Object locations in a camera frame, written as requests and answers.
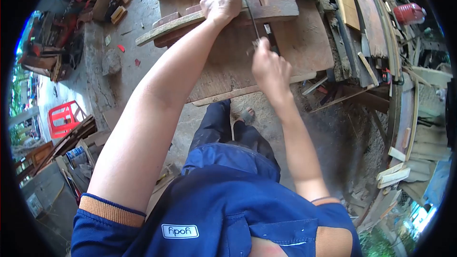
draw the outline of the shirt logo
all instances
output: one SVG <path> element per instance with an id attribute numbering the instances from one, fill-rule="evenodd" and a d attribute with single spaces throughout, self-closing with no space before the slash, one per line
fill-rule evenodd
<path id="1" fill-rule="evenodd" d="M 200 236 L 195 225 L 162 224 L 162 233 L 166 239 L 186 239 Z"/>

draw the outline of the forearm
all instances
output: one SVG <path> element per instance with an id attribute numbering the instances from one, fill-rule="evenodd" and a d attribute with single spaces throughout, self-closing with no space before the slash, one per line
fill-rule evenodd
<path id="1" fill-rule="evenodd" d="M 157 60 L 135 92 L 142 99 L 160 100 L 166 105 L 182 107 L 223 27 L 213 20 L 203 21 Z"/>
<path id="2" fill-rule="evenodd" d="M 204 21 L 141 80 L 100 154 L 89 193 L 146 211 L 184 102 L 221 29 Z"/>
<path id="3" fill-rule="evenodd" d="M 280 107 L 275 107 L 284 132 L 288 168 L 297 193 L 308 200 L 329 196 L 308 130 L 289 93 Z"/>

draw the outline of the paint can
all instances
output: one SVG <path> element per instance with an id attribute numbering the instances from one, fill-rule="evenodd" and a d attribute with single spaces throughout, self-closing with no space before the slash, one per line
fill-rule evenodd
<path id="1" fill-rule="evenodd" d="M 84 152 L 83 146 L 76 147 L 66 153 L 70 168 L 74 170 L 79 164 L 87 163 L 87 155 Z"/>

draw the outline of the dark trousers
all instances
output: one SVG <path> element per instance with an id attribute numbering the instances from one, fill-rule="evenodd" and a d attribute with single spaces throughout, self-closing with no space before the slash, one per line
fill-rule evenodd
<path id="1" fill-rule="evenodd" d="M 258 152 L 278 165 L 270 143 L 260 135 L 254 126 L 246 125 L 243 121 L 237 121 L 233 124 L 233 135 L 235 141 L 232 141 L 232 129 L 230 127 L 230 100 L 210 104 L 206 109 L 200 127 L 194 134 L 189 152 L 208 143 L 229 143 Z"/>

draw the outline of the wrist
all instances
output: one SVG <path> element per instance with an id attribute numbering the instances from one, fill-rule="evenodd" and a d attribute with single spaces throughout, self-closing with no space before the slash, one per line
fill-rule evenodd
<path id="1" fill-rule="evenodd" d="M 281 96 L 281 99 L 272 101 L 271 105 L 273 106 L 281 123 L 287 121 L 290 117 L 290 114 L 293 112 L 293 109 L 296 109 L 293 94 L 290 91 L 287 92 L 285 95 Z"/>

